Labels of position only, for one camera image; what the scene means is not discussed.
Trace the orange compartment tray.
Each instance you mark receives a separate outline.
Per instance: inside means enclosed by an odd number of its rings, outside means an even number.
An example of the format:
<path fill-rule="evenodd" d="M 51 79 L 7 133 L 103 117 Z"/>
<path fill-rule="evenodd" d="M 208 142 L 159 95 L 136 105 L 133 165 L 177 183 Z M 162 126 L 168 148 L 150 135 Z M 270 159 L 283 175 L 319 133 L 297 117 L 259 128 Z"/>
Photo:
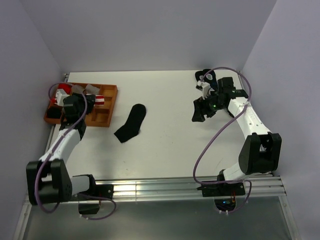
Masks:
<path fill-rule="evenodd" d="M 85 123 L 90 127 L 105 127 L 108 128 L 111 123 L 114 106 L 116 103 L 118 88 L 112 84 L 94 84 L 95 87 L 100 87 L 99 94 L 104 96 L 104 105 L 94 105 L 92 112 L 85 117 Z M 62 106 L 53 104 L 50 101 L 48 108 L 56 107 L 62 109 Z M 47 118 L 46 113 L 44 114 L 44 121 L 48 124 L 60 124 L 60 119 Z"/>

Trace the red white striped sock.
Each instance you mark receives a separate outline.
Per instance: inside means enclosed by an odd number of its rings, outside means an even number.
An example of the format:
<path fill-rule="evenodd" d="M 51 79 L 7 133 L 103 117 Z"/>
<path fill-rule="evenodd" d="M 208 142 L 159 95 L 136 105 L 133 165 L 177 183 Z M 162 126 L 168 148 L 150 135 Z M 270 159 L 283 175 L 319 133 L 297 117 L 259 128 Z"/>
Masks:
<path fill-rule="evenodd" d="M 94 104 L 95 105 L 104 105 L 105 104 L 105 97 L 103 95 L 96 95 Z"/>

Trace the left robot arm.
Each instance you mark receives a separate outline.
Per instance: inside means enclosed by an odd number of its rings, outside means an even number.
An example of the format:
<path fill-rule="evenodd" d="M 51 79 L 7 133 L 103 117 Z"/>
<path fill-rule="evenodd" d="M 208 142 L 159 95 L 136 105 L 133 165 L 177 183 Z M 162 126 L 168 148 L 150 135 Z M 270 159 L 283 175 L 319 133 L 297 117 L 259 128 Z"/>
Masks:
<path fill-rule="evenodd" d="M 66 162 L 83 139 L 86 115 L 94 108 L 94 94 L 73 93 L 63 100 L 58 137 L 39 158 L 26 166 L 28 198 L 32 205 L 60 204 L 80 194 L 86 200 L 96 197 L 98 188 L 91 174 L 70 177 Z"/>

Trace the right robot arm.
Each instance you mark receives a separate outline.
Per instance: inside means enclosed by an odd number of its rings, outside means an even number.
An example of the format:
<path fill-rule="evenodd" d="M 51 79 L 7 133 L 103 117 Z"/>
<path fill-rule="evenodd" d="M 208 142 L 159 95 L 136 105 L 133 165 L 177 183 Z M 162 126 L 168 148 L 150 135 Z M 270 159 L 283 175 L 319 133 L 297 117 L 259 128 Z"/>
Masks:
<path fill-rule="evenodd" d="M 205 81 L 199 81 L 196 87 L 202 91 L 202 96 L 193 102 L 191 120 L 204 122 L 217 111 L 225 110 L 232 117 L 227 125 L 237 122 L 245 138 L 237 163 L 220 171 L 217 191 L 227 195 L 234 188 L 233 182 L 275 171 L 279 165 L 282 138 L 260 120 L 250 103 L 250 95 L 237 89 L 232 77 L 219 79 L 215 88 Z"/>

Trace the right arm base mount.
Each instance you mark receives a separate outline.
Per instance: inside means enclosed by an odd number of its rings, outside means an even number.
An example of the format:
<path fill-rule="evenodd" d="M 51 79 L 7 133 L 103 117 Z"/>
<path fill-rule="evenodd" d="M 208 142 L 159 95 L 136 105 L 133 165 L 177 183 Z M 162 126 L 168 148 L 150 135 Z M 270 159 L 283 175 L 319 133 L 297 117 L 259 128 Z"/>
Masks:
<path fill-rule="evenodd" d="M 197 190 L 201 191 L 204 198 L 214 197 L 215 207 L 226 214 L 236 209 L 236 197 L 246 194 L 245 186 L 241 182 L 201 184 Z"/>

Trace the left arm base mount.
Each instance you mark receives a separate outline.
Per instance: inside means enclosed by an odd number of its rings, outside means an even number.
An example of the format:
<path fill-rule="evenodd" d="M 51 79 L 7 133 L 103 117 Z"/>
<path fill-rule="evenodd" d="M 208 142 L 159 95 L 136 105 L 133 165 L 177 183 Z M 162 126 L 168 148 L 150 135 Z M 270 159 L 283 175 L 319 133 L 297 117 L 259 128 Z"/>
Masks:
<path fill-rule="evenodd" d="M 101 209 L 102 201 L 112 200 L 113 184 L 98 184 L 93 193 L 82 193 L 71 197 L 71 202 L 78 202 L 78 212 L 81 215 L 95 217 Z"/>

